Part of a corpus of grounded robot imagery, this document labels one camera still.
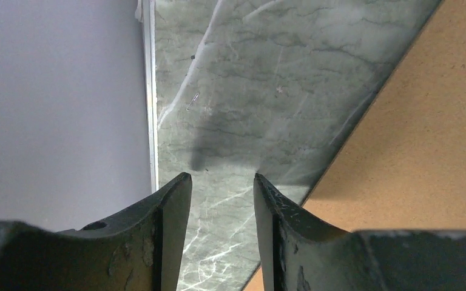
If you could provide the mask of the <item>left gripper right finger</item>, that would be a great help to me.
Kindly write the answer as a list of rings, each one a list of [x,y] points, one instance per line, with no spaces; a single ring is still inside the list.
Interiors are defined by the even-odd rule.
[[[265,290],[466,290],[466,230],[348,232],[261,174],[253,190]]]

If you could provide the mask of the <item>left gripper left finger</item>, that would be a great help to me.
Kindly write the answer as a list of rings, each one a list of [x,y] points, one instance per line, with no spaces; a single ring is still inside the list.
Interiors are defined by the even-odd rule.
[[[176,290],[192,178],[81,230],[0,221],[0,290]]]

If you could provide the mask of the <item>brown frame backing board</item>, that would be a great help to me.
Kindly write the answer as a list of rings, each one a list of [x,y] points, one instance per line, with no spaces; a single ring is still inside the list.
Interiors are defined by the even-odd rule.
[[[466,1],[443,1],[301,206],[348,232],[466,230]]]

